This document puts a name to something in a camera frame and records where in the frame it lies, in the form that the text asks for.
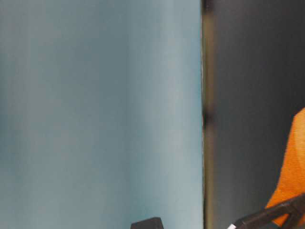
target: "orange fabric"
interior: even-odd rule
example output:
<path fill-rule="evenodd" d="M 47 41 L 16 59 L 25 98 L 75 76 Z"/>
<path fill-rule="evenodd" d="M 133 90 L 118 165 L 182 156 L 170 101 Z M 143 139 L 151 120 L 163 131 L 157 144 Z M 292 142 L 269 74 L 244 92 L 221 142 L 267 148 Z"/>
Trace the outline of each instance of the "orange fabric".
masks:
<path fill-rule="evenodd" d="M 272 207 L 287 199 L 296 197 L 305 192 L 305 109 L 300 111 L 293 120 L 290 136 L 284 157 L 284 163 L 277 188 L 272 195 L 268 207 Z M 281 226 L 287 216 L 274 220 Z M 300 225 L 305 222 L 302 217 Z"/>

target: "black plastic piece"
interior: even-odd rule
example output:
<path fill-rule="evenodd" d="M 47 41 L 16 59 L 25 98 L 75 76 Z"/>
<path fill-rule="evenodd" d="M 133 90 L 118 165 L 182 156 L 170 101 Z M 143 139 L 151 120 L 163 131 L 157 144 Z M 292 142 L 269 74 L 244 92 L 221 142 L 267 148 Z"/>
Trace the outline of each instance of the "black plastic piece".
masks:
<path fill-rule="evenodd" d="M 243 217 L 237 220 L 234 225 L 236 229 L 257 229 L 282 215 L 288 214 L 288 218 L 281 229 L 291 229 L 298 224 L 304 213 L 305 194 L 301 194 L 274 207 Z"/>
<path fill-rule="evenodd" d="M 164 229 L 161 218 L 154 217 L 140 222 L 133 223 L 131 229 Z"/>

